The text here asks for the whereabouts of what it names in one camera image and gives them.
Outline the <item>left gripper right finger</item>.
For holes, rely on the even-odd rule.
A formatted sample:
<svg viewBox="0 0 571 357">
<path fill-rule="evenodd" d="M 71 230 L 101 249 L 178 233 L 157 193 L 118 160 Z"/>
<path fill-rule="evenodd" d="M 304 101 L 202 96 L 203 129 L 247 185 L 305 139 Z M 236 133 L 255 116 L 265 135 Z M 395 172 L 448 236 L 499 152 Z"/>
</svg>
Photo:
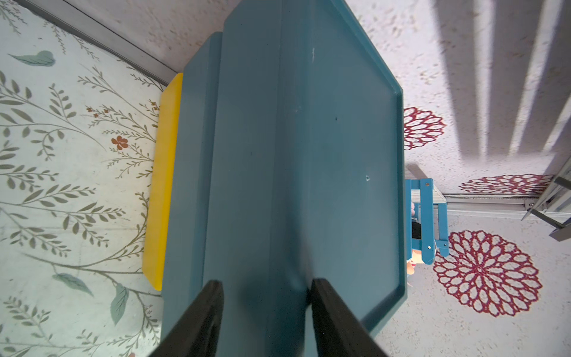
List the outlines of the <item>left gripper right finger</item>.
<svg viewBox="0 0 571 357">
<path fill-rule="evenodd" d="M 386 355 L 328 280 L 312 281 L 310 303 L 319 356 Z"/>
</svg>

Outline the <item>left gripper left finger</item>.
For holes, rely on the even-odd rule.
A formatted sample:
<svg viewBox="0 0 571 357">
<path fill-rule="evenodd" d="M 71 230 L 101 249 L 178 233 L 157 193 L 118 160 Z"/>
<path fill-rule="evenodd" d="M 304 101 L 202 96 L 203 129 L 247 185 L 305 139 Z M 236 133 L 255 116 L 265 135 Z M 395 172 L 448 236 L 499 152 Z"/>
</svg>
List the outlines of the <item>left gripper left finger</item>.
<svg viewBox="0 0 571 357">
<path fill-rule="evenodd" d="M 208 281 L 150 356 L 215 356 L 223 308 L 222 282 Z"/>
</svg>

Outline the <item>teal three-drawer cabinet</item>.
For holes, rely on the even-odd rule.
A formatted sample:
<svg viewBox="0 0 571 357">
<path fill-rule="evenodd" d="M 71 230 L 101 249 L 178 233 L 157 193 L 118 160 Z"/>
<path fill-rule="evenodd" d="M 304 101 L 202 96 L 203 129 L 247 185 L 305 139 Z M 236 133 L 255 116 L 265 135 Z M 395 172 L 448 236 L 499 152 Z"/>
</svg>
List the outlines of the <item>teal three-drawer cabinet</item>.
<svg viewBox="0 0 571 357">
<path fill-rule="evenodd" d="M 215 356 L 319 356 L 318 278 L 374 340 L 406 298 L 403 130 L 345 1 L 239 3 L 161 96 L 142 266 L 160 343 L 221 281 Z"/>
</svg>

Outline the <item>blue white toy crib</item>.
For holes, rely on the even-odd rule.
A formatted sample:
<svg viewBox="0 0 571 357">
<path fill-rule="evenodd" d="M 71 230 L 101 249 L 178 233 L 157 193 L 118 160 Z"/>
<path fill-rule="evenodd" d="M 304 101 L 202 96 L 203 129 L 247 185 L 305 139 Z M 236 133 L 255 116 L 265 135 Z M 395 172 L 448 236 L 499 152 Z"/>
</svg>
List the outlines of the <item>blue white toy crib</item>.
<svg viewBox="0 0 571 357">
<path fill-rule="evenodd" d="M 411 275 L 419 264 L 431 265 L 437 255 L 449 256 L 448 205 L 434 180 L 407 179 L 405 183 L 405 243 L 407 270 Z"/>
</svg>

